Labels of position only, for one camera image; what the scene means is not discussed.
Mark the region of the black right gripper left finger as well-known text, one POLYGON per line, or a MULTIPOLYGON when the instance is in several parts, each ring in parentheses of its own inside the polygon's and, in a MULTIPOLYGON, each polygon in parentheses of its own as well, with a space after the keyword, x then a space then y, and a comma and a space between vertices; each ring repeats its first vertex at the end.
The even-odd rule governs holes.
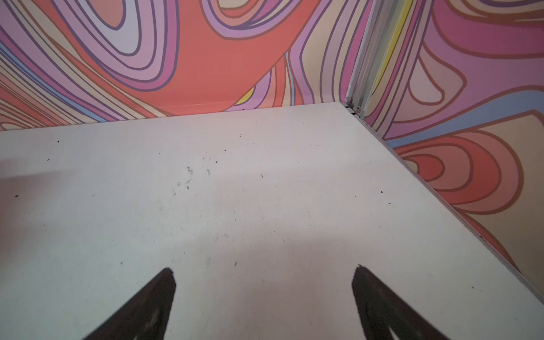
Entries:
POLYGON ((86 339, 163 339, 176 287, 173 271, 162 269, 86 339))

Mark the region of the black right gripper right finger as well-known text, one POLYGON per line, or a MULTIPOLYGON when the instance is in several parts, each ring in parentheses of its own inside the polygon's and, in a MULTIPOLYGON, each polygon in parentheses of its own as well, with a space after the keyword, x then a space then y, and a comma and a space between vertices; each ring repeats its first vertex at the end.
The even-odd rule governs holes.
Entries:
POLYGON ((365 338, 446 338, 368 268, 356 268, 351 287, 365 338))

